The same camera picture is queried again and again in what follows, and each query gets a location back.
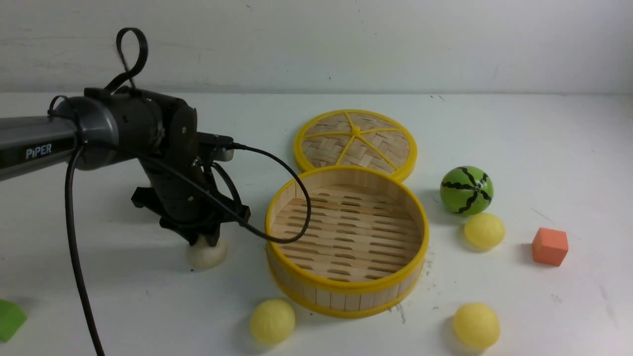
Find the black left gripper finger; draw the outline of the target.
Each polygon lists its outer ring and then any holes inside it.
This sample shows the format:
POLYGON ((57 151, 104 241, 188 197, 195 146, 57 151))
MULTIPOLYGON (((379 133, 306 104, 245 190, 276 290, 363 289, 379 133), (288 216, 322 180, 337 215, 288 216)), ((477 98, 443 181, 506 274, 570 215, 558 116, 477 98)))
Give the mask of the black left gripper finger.
POLYGON ((208 246, 215 247, 220 238, 220 225, 208 225, 204 227, 204 241, 208 246))
POLYGON ((201 234, 201 228, 199 225, 177 225, 174 232, 183 237, 190 246, 194 246, 201 234))

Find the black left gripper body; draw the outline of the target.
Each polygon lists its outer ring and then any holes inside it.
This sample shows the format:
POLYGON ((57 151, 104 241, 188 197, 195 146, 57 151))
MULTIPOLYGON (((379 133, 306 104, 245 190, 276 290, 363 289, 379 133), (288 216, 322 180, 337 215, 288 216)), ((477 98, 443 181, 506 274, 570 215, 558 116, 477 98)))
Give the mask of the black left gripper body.
MULTIPOLYGON (((196 189, 174 175, 152 164, 141 162, 151 186, 138 187, 132 201, 137 208, 147 208, 160 216, 160 226, 174 232, 177 225, 199 225, 200 236, 204 227, 234 222, 235 218, 223 209, 198 195, 196 189)), ((250 208, 244 205, 228 173, 217 163, 204 168, 194 167, 193 181, 230 208, 240 218, 249 221, 250 208)))

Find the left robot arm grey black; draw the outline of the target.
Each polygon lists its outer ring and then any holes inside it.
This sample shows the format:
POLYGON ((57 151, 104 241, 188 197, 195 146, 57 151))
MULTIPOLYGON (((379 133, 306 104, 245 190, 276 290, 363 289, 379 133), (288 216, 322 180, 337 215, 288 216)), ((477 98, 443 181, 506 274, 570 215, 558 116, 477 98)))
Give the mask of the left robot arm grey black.
POLYGON ((183 100, 152 91, 122 87, 113 94, 87 89, 84 95, 52 100, 45 116, 1 120, 1 179, 17 178, 67 163, 88 142, 77 169, 96 169, 131 160, 125 150, 162 162, 215 197, 206 200, 194 187, 154 164, 141 163, 150 187, 138 187, 131 200, 160 216, 160 226, 190 245, 203 237, 215 246, 223 223, 248 221, 250 209, 235 188, 224 196, 212 164, 231 160, 228 136, 197 129, 197 111, 183 100))

